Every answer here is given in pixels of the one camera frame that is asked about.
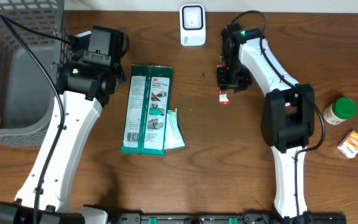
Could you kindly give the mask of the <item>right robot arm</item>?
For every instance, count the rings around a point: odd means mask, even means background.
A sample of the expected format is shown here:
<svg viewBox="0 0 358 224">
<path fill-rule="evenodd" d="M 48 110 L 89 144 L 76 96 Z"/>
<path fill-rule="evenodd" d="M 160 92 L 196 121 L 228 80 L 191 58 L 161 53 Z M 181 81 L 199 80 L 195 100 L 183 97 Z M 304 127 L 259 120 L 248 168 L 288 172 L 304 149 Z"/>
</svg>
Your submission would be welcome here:
<svg viewBox="0 0 358 224">
<path fill-rule="evenodd" d="M 314 133 L 314 90 L 301 85 L 279 64 L 258 28 L 238 23 L 221 31 L 223 40 L 217 82 L 221 92 L 246 90 L 256 82 L 264 94 L 262 137 L 275 163 L 274 207 L 281 223 L 308 223 L 303 193 L 304 155 Z"/>
</svg>

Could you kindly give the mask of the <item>orange red stick sachet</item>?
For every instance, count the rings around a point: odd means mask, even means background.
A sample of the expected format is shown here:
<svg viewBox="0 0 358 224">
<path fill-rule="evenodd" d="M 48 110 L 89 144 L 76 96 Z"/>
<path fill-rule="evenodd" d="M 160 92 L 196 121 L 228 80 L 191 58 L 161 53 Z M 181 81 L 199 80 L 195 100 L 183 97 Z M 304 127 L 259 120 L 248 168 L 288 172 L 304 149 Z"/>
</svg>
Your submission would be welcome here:
<svg viewBox="0 0 358 224">
<path fill-rule="evenodd" d="M 217 80 L 218 80 L 218 86 L 219 86 L 219 103 L 221 105 L 228 105 L 229 104 L 229 99 L 227 97 L 227 91 L 226 90 L 221 90 L 220 87 L 220 82 L 222 80 L 223 77 L 223 70 L 224 70 L 224 64 L 223 63 L 219 63 L 217 65 Z"/>
</svg>

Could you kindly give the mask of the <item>green lid jar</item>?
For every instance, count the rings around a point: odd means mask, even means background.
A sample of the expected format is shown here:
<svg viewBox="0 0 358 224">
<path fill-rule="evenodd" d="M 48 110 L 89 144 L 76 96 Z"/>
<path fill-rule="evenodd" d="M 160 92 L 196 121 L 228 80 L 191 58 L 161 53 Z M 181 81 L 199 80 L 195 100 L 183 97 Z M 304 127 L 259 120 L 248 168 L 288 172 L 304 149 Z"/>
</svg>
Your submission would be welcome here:
<svg viewBox="0 0 358 224">
<path fill-rule="evenodd" d="M 331 125 L 339 125 L 354 117 L 357 113 L 357 106 L 348 97 L 338 98 L 324 109 L 324 120 Z"/>
</svg>

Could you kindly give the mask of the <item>orange small box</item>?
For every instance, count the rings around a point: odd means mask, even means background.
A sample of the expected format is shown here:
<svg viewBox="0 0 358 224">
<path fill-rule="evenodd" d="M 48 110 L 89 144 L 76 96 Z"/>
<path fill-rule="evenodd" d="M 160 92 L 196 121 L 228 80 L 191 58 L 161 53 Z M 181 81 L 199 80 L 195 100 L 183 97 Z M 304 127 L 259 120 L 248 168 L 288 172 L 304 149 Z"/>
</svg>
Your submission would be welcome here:
<svg viewBox="0 0 358 224">
<path fill-rule="evenodd" d="M 347 158 L 355 158 L 358 153 L 358 133 L 355 131 L 350 131 L 339 143 L 337 149 L 341 151 Z"/>
</svg>

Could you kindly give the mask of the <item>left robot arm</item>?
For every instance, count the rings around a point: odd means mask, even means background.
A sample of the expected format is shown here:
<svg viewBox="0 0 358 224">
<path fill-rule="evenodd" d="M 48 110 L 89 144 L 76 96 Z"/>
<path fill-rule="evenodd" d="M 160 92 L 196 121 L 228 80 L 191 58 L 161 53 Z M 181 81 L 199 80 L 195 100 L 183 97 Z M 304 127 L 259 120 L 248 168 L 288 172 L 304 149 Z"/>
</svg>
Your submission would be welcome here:
<svg viewBox="0 0 358 224">
<path fill-rule="evenodd" d="M 109 97 L 126 81 L 123 32 L 94 26 L 71 38 L 76 55 L 57 74 L 53 113 L 35 164 L 13 202 L 0 202 L 0 223 L 114 223 L 97 205 L 71 210 L 74 176 L 86 140 Z"/>
</svg>

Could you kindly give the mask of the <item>light teal wipes packet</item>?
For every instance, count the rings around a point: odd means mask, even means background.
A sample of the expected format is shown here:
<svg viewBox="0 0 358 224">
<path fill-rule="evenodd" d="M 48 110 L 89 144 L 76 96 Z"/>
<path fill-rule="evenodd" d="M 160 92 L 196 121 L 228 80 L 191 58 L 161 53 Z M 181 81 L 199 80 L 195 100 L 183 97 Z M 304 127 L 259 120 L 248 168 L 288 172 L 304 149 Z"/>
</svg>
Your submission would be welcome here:
<svg viewBox="0 0 358 224">
<path fill-rule="evenodd" d="M 178 127 L 178 109 L 167 111 L 164 149 L 184 147 L 185 142 Z"/>
</svg>

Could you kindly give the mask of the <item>green white package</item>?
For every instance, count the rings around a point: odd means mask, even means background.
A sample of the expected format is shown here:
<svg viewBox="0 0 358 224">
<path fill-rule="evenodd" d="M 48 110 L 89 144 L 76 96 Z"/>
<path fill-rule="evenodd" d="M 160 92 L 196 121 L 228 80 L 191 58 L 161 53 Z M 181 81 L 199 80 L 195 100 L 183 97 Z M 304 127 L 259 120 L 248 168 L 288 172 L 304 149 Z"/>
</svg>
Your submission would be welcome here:
<svg viewBox="0 0 358 224">
<path fill-rule="evenodd" d="M 173 68 L 133 65 L 121 152 L 163 156 Z"/>
</svg>

